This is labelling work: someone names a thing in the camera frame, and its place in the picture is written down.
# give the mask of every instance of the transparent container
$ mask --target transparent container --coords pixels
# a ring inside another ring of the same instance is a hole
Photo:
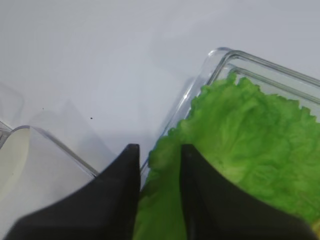
[[[191,109],[191,101],[201,92],[203,85],[225,79],[228,74],[237,73],[237,77],[248,77],[259,85],[265,94],[278,94],[287,99],[299,100],[301,106],[311,110],[311,114],[320,118],[320,81],[286,67],[269,62],[249,53],[220,47],[211,51],[201,71],[180,101],[174,106],[174,113],[168,121],[162,135],[175,128],[177,123],[185,119]],[[148,176],[148,161],[142,166],[142,179]]]

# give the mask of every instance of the lettuce leaf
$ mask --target lettuce leaf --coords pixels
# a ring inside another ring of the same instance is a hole
[[[149,154],[135,240],[185,240],[180,146],[193,144],[244,191],[309,224],[320,219],[320,124],[296,100],[236,75],[203,86],[190,114]]]

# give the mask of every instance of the white background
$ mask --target white background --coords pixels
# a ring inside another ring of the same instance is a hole
[[[98,171],[127,143],[145,159],[211,50],[320,78],[319,26],[318,0],[0,0],[0,114]]]

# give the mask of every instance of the clear plastic container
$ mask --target clear plastic container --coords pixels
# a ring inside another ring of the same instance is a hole
[[[287,99],[299,100],[301,106],[309,108],[311,114],[320,119],[318,79],[243,51],[220,47],[208,54],[198,77],[191,82],[174,107],[175,111],[161,136],[166,135],[168,130],[175,128],[180,120],[188,116],[191,100],[200,94],[203,85],[225,79],[230,73],[237,73],[239,78],[248,77],[266,94],[278,94]],[[146,161],[141,172],[143,180],[147,178],[148,172],[148,161]]]

